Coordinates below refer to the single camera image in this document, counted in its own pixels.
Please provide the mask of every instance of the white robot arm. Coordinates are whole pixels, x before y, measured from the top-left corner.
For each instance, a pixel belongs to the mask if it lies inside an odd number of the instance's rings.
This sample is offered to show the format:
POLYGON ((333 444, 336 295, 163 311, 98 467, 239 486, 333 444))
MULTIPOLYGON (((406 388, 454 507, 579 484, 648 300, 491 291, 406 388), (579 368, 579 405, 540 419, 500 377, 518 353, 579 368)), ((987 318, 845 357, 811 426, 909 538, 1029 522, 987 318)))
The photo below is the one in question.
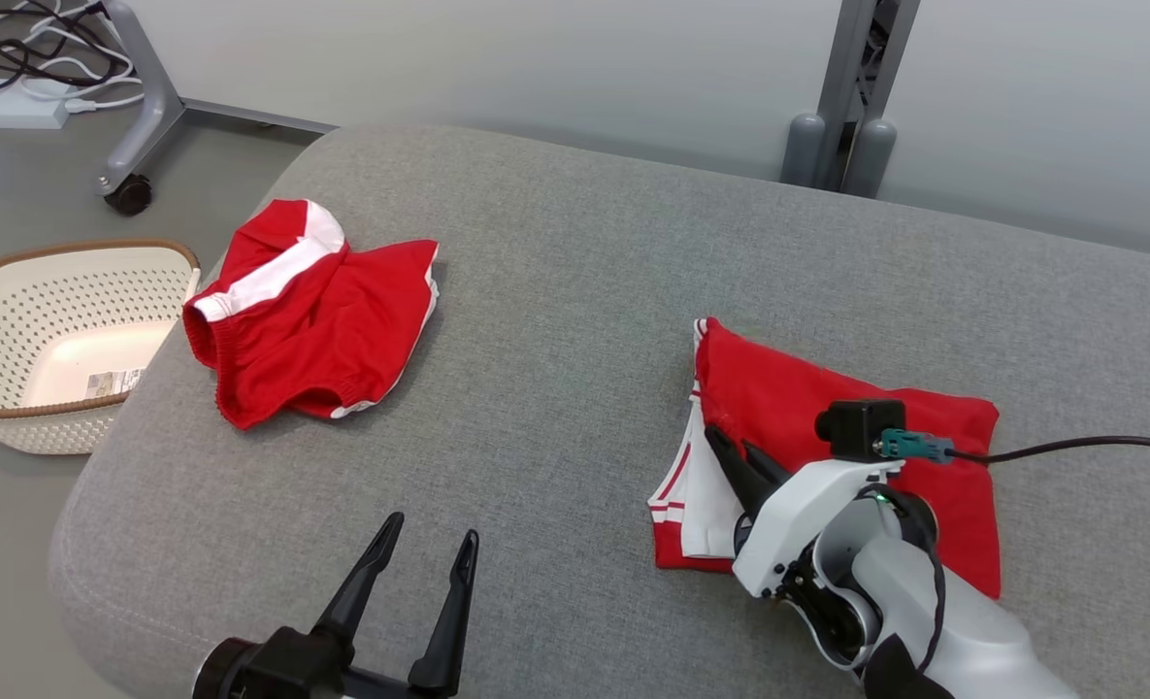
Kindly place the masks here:
POLYGON ((835 402, 818 421, 835 459, 792 475, 707 429, 743 504, 738 583, 795 607, 868 699, 1075 699, 1014 615, 940 566, 928 505, 888 485, 904 461, 882 456, 887 429, 904 429, 902 402, 835 402))

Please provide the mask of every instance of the white plastic basket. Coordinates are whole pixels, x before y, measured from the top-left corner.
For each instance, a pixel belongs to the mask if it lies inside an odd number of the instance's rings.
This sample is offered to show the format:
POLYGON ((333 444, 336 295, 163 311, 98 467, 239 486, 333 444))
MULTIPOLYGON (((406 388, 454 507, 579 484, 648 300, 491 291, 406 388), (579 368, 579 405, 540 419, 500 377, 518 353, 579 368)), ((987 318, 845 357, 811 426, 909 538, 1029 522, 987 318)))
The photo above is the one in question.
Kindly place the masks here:
POLYGON ((193 253, 167 240, 0 260, 0 441, 90 453, 198 284, 193 253))

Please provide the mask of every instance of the brown basket rim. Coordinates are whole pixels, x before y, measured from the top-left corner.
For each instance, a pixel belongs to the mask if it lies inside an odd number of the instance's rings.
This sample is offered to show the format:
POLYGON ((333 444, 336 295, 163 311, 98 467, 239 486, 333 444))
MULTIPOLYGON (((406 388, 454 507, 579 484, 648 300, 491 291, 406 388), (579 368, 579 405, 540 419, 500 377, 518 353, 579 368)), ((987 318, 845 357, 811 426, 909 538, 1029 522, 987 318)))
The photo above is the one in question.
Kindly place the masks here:
MULTIPOLYGON (((63 253, 86 253, 90 251, 114 251, 117 247, 166 247, 168 251, 181 253, 190 262, 190 270, 199 269, 199 259, 189 247, 175 240, 163 238, 118 238, 114 240, 85 240, 82 243, 66 243, 63 245, 51 245, 47 247, 36 247, 32 251, 13 253, 0 259, 0 269, 24 260, 37 258, 49 258, 63 255, 63 253)), ((32 408, 0 408, 0 421, 18 420, 18 417, 39 417, 48 415, 66 415, 66 413, 82 413, 106 408, 125 402, 130 397, 130 390, 116 395, 105 395, 103 398, 85 398, 83 401, 55 402, 52 406, 34 406, 32 408)))

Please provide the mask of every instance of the gray cushion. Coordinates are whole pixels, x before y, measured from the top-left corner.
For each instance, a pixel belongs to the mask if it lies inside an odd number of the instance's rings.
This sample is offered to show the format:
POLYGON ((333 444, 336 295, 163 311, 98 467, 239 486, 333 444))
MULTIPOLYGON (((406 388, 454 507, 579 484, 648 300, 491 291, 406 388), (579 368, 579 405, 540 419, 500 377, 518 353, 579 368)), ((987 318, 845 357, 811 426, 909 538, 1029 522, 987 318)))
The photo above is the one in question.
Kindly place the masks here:
MULTIPOLYGON (((482 536, 463 694, 858 690, 796 614, 660 571, 645 499, 685 424, 691 322, 882 385, 990 398, 995 447, 1150 433, 1150 256, 447 128, 346 128, 270 198, 355 248, 440 240, 442 297, 397 390, 250 433, 175 333, 90 463, 52 585, 86 659, 184 696, 228 636, 308 628, 392 509, 407 524, 358 635, 405 677, 466 528, 482 536)), ((1084 696, 1150 696, 1150 451, 992 469, 1004 599, 1084 696)))

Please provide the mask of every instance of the cable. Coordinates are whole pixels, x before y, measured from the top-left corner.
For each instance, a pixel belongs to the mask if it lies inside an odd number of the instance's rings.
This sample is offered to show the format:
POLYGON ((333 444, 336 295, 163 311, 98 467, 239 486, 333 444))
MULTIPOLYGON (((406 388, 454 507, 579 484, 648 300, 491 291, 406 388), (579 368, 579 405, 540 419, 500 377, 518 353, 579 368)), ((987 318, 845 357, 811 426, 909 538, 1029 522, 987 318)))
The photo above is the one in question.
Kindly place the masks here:
POLYGON ((133 105, 144 98, 143 93, 140 93, 125 99, 116 99, 113 102, 92 102, 87 101, 87 99, 80 99, 80 97, 90 97, 90 94, 109 87, 113 84, 143 84, 143 80, 133 76, 135 64, 129 56, 105 46, 100 37, 94 31, 91 31, 91 28, 83 25, 83 20, 87 16, 94 16, 109 31, 109 34, 113 34, 117 44, 121 45, 121 36, 117 32, 117 28, 114 26, 112 18, 105 14, 103 5, 99 0, 91 0, 89 3, 72 9, 61 9, 61 0, 54 0, 52 8, 39 3, 38 0, 21 0, 12 9, 0 9, 0 22, 7 17, 22 16, 40 17, 40 20, 30 28, 29 34, 23 37, 23 39, 13 39, 12 37, 12 39, 0 40, 0 59, 10 63, 10 66, 2 66, 0 63, 0 70, 9 71, 10 74, 0 84, 0 90, 7 89, 21 80, 23 91, 30 94, 30 97, 37 99, 61 99, 61 101, 66 101, 66 107, 68 107, 70 114, 123 107, 133 105), (56 47, 51 53, 43 53, 40 49, 34 48, 34 46, 30 46, 30 43, 46 34, 56 34, 60 37, 59 44, 56 44, 56 47), (82 46, 87 52, 99 54, 101 59, 108 61, 109 67, 100 74, 99 71, 91 70, 86 63, 78 59, 60 56, 60 53, 63 52, 68 43, 82 46), (44 62, 34 66, 34 59, 43 59, 44 62), (61 66, 61 63, 75 66, 86 77, 70 77, 68 75, 53 74, 49 70, 51 67, 61 66), (47 93, 29 85, 28 82, 32 78, 51 79, 54 83, 72 85, 77 90, 66 94, 47 93))
POLYGON ((911 501, 903 497, 902 492, 884 483, 871 483, 864 486, 854 499, 859 500, 860 497, 867 496, 884 497, 889 504, 892 504, 895 508, 903 509, 903 514, 917 523, 921 535, 923 535, 923 552, 928 553, 929 562, 933 563, 933 589, 937 593, 937 606, 933 612, 933 636, 929 636, 928 650, 925 650, 923 659, 915 668, 917 671, 923 674, 933 663, 933 656, 937 653, 937 643, 942 642, 942 629, 946 623, 946 567, 942 566, 942 558, 937 556, 937 536, 936 532, 929 531, 928 522, 911 506, 911 501))
POLYGON ((1037 444, 1037 446, 1028 446, 1027 448, 1017 448, 1014 452, 1005 452, 1004 454, 968 454, 967 452, 959 452, 957 448, 946 448, 946 454, 956 459, 966 459, 968 461, 975 461, 980 464, 997 464, 1000 461, 1013 461, 1014 459, 1023 459, 1027 456, 1035 456, 1036 454, 1048 454, 1049 452, 1058 452, 1061 448, 1075 448, 1080 446, 1107 446, 1107 444, 1126 444, 1126 446, 1150 446, 1150 437, 1133 437, 1133 435, 1103 435, 1103 437, 1080 437, 1076 439, 1063 439, 1063 441, 1050 441, 1048 444, 1037 444))

